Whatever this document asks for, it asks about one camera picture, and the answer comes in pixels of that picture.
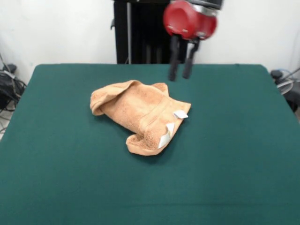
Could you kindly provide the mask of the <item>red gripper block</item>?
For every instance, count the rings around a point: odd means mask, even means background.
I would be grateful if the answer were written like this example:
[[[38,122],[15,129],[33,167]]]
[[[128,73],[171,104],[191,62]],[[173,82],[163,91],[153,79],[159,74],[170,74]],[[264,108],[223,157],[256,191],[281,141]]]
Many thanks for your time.
[[[179,37],[192,40],[193,45],[186,58],[183,78],[191,75],[195,53],[199,49],[200,40],[210,38],[216,30],[218,5],[206,0],[172,0],[163,14],[165,30],[171,35],[171,58],[169,80],[174,81],[179,64]]]

